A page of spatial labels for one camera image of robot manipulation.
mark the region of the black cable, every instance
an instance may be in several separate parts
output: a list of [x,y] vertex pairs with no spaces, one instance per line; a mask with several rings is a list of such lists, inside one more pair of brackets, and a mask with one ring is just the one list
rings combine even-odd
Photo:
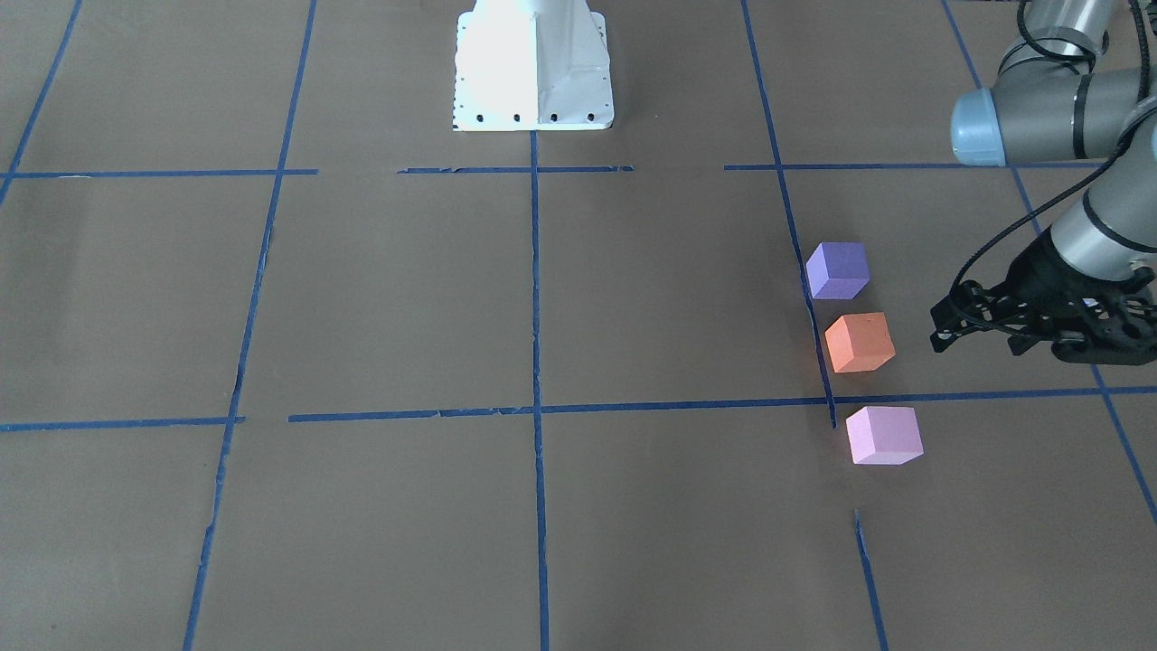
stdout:
[[1016,7],[1016,28],[1017,31],[1020,32],[1020,38],[1024,39],[1025,45],[1032,47],[1034,52],[1037,52],[1038,54],[1045,57],[1051,61],[1074,62],[1074,64],[1082,62],[1091,65],[1093,61],[1097,60],[1097,54],[1095,52],[1090,52],[1089,50],[1081,47],[1076,43],[1073,43],[1073,45],[1081,47],[1081,50],[1083,51],[1082,54],[1057,54],[1056,52],[1046,50],[1036,38],[1033,38],[1031,34],[1029,34],[1029,28],[1027,25],[1025,25],[1024,8],[1027,3],[1029,0],[1020,0],[1019,2],[1017,2]]
[[1145,19],[1137,0],[1129,0],[1129,13],[1133,14],[1133,24],[1137,28],[1137,49],[1141,53],[1141,83],[1137,88],[1137,102],[1141,102],[1149,96],[1149,36],[1145,34]]

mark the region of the foam block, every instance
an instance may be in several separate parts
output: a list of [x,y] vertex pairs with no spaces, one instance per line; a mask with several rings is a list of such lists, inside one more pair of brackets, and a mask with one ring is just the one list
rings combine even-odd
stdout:
[[837,373],[875,371],[896,357],[883,311],[845,313],[824,334]]
[[868,254],[860,242],[824,242],[808,259],[813,298],[854,298],[870,278]]
[[911,407],[865,407],[847,424],[854,464],[899,466],[924,453],[916,410]]

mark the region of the floor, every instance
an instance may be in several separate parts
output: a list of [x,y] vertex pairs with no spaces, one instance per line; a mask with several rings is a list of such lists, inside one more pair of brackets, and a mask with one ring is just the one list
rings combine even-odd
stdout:
[[1157,370],[927,341],[1088,171],[955,164],[1012,3],[595,0],[541,134],[451,132],[470,6],[0,3],[0,649],[1151,648]]

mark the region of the blue tape line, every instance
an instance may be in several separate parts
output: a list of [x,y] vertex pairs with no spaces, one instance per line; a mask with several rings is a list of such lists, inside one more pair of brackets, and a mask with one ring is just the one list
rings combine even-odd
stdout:
[[538,237],[538,132],[530,132],[530,231],[531,231],[531,340],[533,342],[535,392],[535,500],[538,520],[538,637],[539,649],[551,649],[551,605],[546,571],[546,472],[543,465],[543,348],[540,328],[541,274]]
[[[1003,169],[1054,169],[1076,168],[1095,169],[1098,163],[1091,162],[1039,162],[1019,163],[1005,165]],[[997,167],[977,167],[961,163],[926,163],[926,162],[900,162],[900,163],[756,163],[756,164],[724,164],[724,171],[774,171],[784,169],[789,171],[813,171],[813,170],[856,170],[856,169],[1002,169]]]
[[59,423],[0,424],[0,432],[59,432],[80,430],[134,430],[141,428],[202,428],[224,426],[228,419],[140,419],[133,421],[74,421]]
[[301,56],[297,59],[297,75],[294,79],[293,95],[289,99],[289,113],[286,117],[285,133],[281,138],[281,154],[278,156],[278,172],[273,177],[273,193],[270,197],[270,209],[265,216],[265,231],[261,234],[261,249],[257,259],[257,272],[253,276],[253,290],[249,298],[249,313],[245,317],[245,334],[241,341],[241,355],[237,358],[237,382],[233,390],[233,398],[229,401],[229,419],[224,426],[224,436],[221,441],[221,456],[218,458],[218,472],[215,489],[213,491],[213,516],[209,526],[205,530],[205,540],[201,543],[200,563],[197,567],[197,583],[193,587],[192,604],[189,608],[189,622],[185,627],[184,651],[192,651],[193,638],[197,635],[197,622],[200,616],[201,598],[205,594],[205,577],[208,574],[209,558],[213,553],[213,539],[216,533],[218,516],[221,512],[222,489],[226,479],[226,460],[233,446],[233,435],[236,426],[237,410],[241,406],[241,391],[245,384],[245,367],[249,363],[249,349],[253,340],[253,323],[257,319],[257,305],[261,296],[261,283],[265,278],[265,264],[270,254],[270,241],[273,234],[273,221],[278,212],[278,201],[281,194],[281,183],[285,178],[286,161],[289,157],[289,142],[293,138],[294,118],[297,112],[297,99],[301,96],[301,84],[305,75],[305,60],[309,56],[310,37],[314,32],[314,19],[317,15],[317,0],[310,0],[309,17],[305,20],[305,36],[301,44]]
[[764,71],[759,62],[759,50],[756,47],[756,34],[751,27],[751,12],[747,8],[747,0],[739,0],[743,6],[743,21],[747,29],[747,45],[751,47],[751,62],[756,68],[756,81],[759,83],[759,98],[764,104],[764,119],[767,121],[767,138],[772,143],[772,156],[775,158],[775,175],[780,180],[780,195],[783,198],[783,213],[788,221],[788,231],[791,235],[791,247],[795,250],[796,262],[799,265],[799,287],[803,290],[803,299],[808,305],[808,318],[811,320],[811,334],[816,345],[816,362],[819,367],[819,376],[824,382],[824,397],[827,399],[827,412],[832,420],[832,429],[839,426],[835,415],[835,400],[832,394],[832,383],[827,378],[827,361],[824,357],[824,347],[819,338],[819,324],[816,321],[816,308],[811,302],[811,291],[808,288],[808,268],[803,259],[803,250],[799,247],[799,234],[796,231],[795,215],[791,212],[791,197],[788,193],[788,179],[783,173],[783,161],[780,157],[779,139],[775,135],[775,121],[772,119],[772,104],[767,98],[767,86],[764,83]]
[[1108,387],[1110,395],[1152,395],[1157,394],[1157,387]]
[[941,0],[941,6],[944,7],[948,24],[952,27],[952,34],[956,35],[956,44],[960,46],[960,53],[964,54],[964,62],[968,65],[968,74],[972,75],[972,83],[977,88],[983,88],[980,83],[980,75],[977,74],[977,66],[972,62],[972,56],[968,54],[968,46],[964,44],[964,35],[960,34],[960,27],[956,24],[956,16],[952,15],[952,8],[948,6],[948,0]]
[[1117,406],[1113,405],[1110,391],[1105,386],[1105,379],[1100,377],[1100,370],[1096,365],[1091,367],[1091,369],[1092,376],[1097,380],[1097,387],[1100,389],[1101,400],[1105,401],[1105,408],[1108,409],[1108,417],[1113,422],[1113,428],[1117,429],[1117,438],[1121,442],[1121,450],[1125,451],[1125,457],[1129,460],[1129,467],[1133,468],[1133,479],[1137,481],[1141,496],[1145,501],[1145,506],[1149,508],[1149,517],[1157,525],[1157,503],[1154,503],[1154,494],[1149,490],[1149,482],[1145,481],[1145,475],[1141,472],[1141,464],[1137,463],[1137,456],[1133,452],[1133,444],[1129,443],[1129,436],[1125,434],[1125,426],[1121,424],[1121,419],[1117,414]]
[[607,173],[616,171],[634,171],[634,165],[600,165],[600,167],[540,167],[539,173]]
[[[1117,387],[1106,390],[1112,395],[1154,395],[1157,386]],[[985,400],[1033,400],[1056,398],[1088,398],[1101,395],[1097,387],[1071,390],[1020,390],[1005,392],[955,392],[928,394],[884,394],[835,397],[837,405],[897,404],[897,402],[949,402]],[[816,407],[827,405],[823,397],[781,398],[750,400],[690,400],[671,402],[609,402],[577,405],[544,405],[543,414],[599,414],[622,412],[680,412],[698,409],[753,409],[769,407]],[[342,421],[405,421],[415,419],[469,419],[486,416],[526,416],[535,413],[526,407],[486,407],[466,409],[419,409],[401,412],[352,412],[333,414],[294,414],[289,423],[330,423]]]
[[723,171],[773,171],[779,168],[780,165],[775,163],[725,164],[723,165]]
[[819,170],[819,169],[982,169],[968,167],[960,163],[788,163],[781,165],[787,170]]
[[[277,176],[275,169],[161,169],[101,171],[17,171],[14,178],[170,178],[189,176]],[[286,176],[317,176],[317,168],[287,169]]]
[[1099,390],[1025,390],[1009,392],[960,392],[960,393],[933,393],[933,394],[893,394],[893,395],[861,395],[861,397],[837,397],[835,402],[840,405],[861,405],[880,402],[944,402],[965,400],[1016,400],[1016,399],[1045,399],[1045,398],[1074,398],[1100,395]]
[[16,154],[12,157],[12,163],[8,164],[8,175],[5,177],[3,183],[0,184],[0,206],[3,205],[5,198],[8,197],[8,188],[12,187],[12,182],[16,170],[20,169],[20,161],[24,157],[24,150],[28,148],[28,141],[32,138],[32,130],[36,127],[36,120],[40,117],[40,110],[44,108],[44,99],[49,96],[49,89],[52,88],[52,82],[57,79],[57,71],[60,69],[60,61],[65,58],[65,50],[68,49],[68,40],[72,39],[73,28],[76,27],[76,16],[80,15],[80,7],[83,0],[76,0],[73,3],[72,15],[68,16],[68,25],[65,28],[65,34],[60,38],[60,46],[57,47],[57,56],[52,59],[52,66],[49,68],[49,75],[44,79],[44,86],[40,87],[40,94],[36,97],[36,104],[32,105],[32,113],[28,116],[28,123],[24,125],[24,133],[20,136],[20,145],[16,146]]
[[786,398],[767,400],[700,400],[683,402],[617,402],[592,405],[552,405],[543,414],[597,414],[604,412],[680,412],[693,409],[751,409],[759,407],[804,407],[827,405],[823,398]]
[[332,423],[338,421],[408,421],[417,419],[467,419],[477,416],[519,416],[532,407],[491,407],[481,409],[415,409],[410,412],[353,412],[337,414],[294,414],[289,423]]
[[864,542],[863,524],[860,521],[860,510],[856,510],[856,546],[860,548],[860,564],[864,569],[864,583],[868,585],[868,600],[871,602],[871,616],[876,622],[876,638],[879,651],[887,651],[887,634],[884,632],[884,615],[879,609],[879,595],[876,594],[876,577],[871,572],[871,557],[868,556],[868,543]]
[[[1024,204],[1024,207],[1027,212],[1032,212],[1033,209],[1032,200],[1029,199],[1029,191],[1024,187],[1024,180],[1020,179],[1020,172],[1015,169],[1011,171],[1012,171],[1012,180],[1016,182],[1017,192],[1020,193],[1020,201]],[[1032,217],[1032,229],[1037,231],[1037,235],[1041,234],[1040,222],[1037,221],[1036,216]]]
[[[634,171],[634,165],[539,167],[537,173],[607,173]],[[407,167],[398,173],[532,173],[529,167]]]

